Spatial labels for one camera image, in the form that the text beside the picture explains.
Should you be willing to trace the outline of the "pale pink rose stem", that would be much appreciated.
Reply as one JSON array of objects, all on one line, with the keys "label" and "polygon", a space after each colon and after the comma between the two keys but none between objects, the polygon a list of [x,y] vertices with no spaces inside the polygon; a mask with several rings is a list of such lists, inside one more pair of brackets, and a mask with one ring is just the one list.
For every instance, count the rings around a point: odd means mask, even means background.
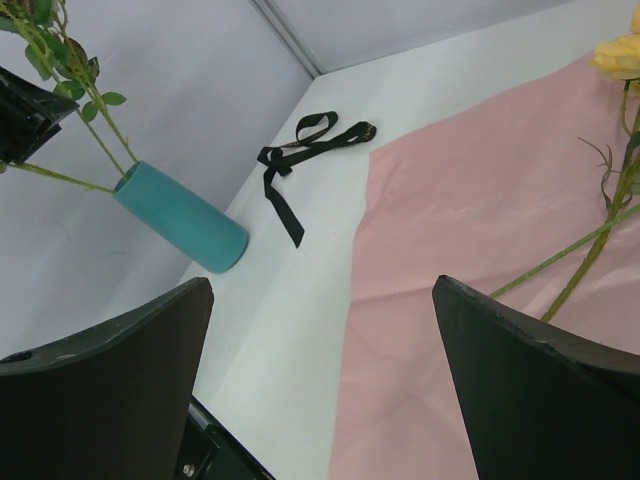
[{"label": "pale pink rose stem", "polygon": [[103,186],[100,186],[100,185],[97,185],[97,184],[93,184],[93,183],[90,183],[90,182],[86,182],[86,181],[83,181],[83,180],[76,179],[74,177],[63,175],[61,173],[58,173],[58,172],[55,172],[55,171],[51,171],[51,170],[45,169],[45,168],[37,166],[37,165],[28,164],[28,163],[15,164],[15,163],[1,161],[1,173],[4,174],[9,169],[20,170],[20,171],[23,171],[23,172],[36,174],[36,175],[39,175],[39,176],[42,176],[42,177],[45,177],[45,178],[50,178],[50,179],[58,180],[58,181],[61,181],[61,182],[77,185],[77,186],[85,188],[88,191],[101,191],[101,192],[105,192],[105,193],[108,193],[108,194],[114,194],[115,193],[115,191],[113,189],[109,189],[107,187],[103,187]]}]

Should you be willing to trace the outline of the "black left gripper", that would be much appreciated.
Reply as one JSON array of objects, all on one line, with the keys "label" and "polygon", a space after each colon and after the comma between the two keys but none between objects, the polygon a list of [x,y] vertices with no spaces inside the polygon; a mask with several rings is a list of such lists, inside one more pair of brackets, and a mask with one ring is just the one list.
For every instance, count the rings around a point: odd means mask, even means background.
[{"label": "black left gripper", "polygon": [[1,68],[1,160],[7,164],[25,163],[77,109],[73,100]]}]

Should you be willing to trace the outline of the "yellow rose stem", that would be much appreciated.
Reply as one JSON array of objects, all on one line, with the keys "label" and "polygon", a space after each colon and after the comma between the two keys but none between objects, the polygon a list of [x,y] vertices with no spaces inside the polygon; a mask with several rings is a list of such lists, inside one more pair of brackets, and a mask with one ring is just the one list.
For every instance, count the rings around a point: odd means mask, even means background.
[{"label": "yellow rose stem", "polygon": [[618,216],[639,194],[639,118],[627,121],[627,109],[632,99],[639,97],[639,9],[631,15],[629,33],[614,40],[599,44],[593,53],[590,65],[605,79],[621,83],[623,96],[620,107],[620,124],[626,140],[625,151],[619,168],[614,167],[613,151],[607,147],[599,154],[605,172],[600,181],[600,190],[605,202],[606,220]]}]

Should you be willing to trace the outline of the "green flower stem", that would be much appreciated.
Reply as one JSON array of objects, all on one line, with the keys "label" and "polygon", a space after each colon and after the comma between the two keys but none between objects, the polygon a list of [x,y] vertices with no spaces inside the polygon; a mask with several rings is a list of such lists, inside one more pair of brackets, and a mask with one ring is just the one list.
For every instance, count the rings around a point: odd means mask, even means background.
[{"label": "green flower stem", "polygon": [[120,106],[127,98],[118,92],[101,92],[97,86],[100,63],[97,57],[86,53],[79,41],[69,35],[69,14],[65,1],[3,1],[1,3],[1,30],[20,36],[25,42],[25,57],[44,81],[53,81],[53,92],[62,97],[84,103],[77,115],[94,140],[106,154],[124,181],[129,171],[116,160],[115,155],[92,126],[102,117],[133,164],[139,160],[131,150],[129,140],[116,125],[110,109]]}]

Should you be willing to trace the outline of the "pink wrapping paper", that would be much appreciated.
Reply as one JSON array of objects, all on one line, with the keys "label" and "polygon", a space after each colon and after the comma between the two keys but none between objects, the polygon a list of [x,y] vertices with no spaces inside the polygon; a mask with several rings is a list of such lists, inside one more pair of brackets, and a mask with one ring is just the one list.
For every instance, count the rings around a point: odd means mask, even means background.
[{"label": "pink wrapping paper", "polygon": [[604,223],[622,96],[584,57],[371,154],[331,478],[475,477],[433,286],[491,293]]}]

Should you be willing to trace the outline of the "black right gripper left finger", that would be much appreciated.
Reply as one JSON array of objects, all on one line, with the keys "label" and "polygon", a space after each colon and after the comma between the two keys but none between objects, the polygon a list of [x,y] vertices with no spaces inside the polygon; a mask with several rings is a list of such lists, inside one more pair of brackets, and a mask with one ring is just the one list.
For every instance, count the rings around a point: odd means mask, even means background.
[{"label": "black right gripper left finger", "polygon": [[195,278],[3,358],[2,478],[172,478],[212,307]]}]

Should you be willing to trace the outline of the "black ribbon gold lettering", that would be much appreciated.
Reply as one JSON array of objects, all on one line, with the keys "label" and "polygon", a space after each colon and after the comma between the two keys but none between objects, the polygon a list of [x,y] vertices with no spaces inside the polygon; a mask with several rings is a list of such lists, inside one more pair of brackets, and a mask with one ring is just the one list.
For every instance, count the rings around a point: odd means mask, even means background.
[{"label": "black ribbon gold lettering", "polygon": [[276,175],[286,177],[293,167],[331,150],[342,149],[372,141],[378,132],[375,125],[360,121],[343,133],[321,141],[338,122],[335,111],[327,111],[304,116],[296,126],[296,140],[280,146],[263,147],[257,161],[266,167],[263,173],[265,198],[271,203],[284,229],[298,248],[304,238],[305,229],[285,198],[273,186]]}]

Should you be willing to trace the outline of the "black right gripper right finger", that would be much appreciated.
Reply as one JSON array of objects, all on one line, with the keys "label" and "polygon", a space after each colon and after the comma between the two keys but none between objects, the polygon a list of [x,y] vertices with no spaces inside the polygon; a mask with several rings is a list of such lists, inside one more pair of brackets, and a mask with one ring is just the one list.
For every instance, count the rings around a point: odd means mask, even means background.
[{"label": "black right gripper right finger", "polygon": [[638,478],[637,355],[446,275],[432,299],[479,478]]}]

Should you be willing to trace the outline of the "white rose stem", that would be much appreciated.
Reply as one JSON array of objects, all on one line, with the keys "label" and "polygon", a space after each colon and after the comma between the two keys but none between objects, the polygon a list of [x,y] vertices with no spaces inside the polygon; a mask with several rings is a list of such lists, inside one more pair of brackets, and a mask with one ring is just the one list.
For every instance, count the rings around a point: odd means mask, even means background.
[{"label": "white rose stem", "polygon": [[542,272],[546,268],[550,267],[554,263],[558,262],[562,258],[566,257],[570,253],[573,253],[574,251],[580,249],[581,247],[583,247],[585,244],[589,243],[590,241],[595,240],[601,234],[611,231],[618,224],[628,220],[633,215],[638,213],[639,209],[640,209],[640,206],[639,205],[635,205],[635,206],[629,208],[628,210],[624,211],[623,213],[617,215],[613,219],[605,222],[602,226],[600,226],[596,230],[591,231],[587,235],[585,235],[582,238],[578,239],[576,242],[570,244],[565,249],[559,251],[558,253],[556,253],[553,256],[549,257],[548,259],[544,260],[542,263],[538,264],[537,266],[535,266],[531,270],[525,272],[524,274],[522,274],[521,276],[517,277],[513,281],[507,283],[503,287],[501,287],[501,288],[495,290],[494,292],[490,293],[489,297],[492,298],[492,299],[496,299],[496,298],[499,298],[500,296],[512,291],[513,289],[515,289],[519,285],[521,285],[524,282],[530,280],[531,278],[533,278],[534,276],[536,276],[537,274],[539,274],[540,272]]}]

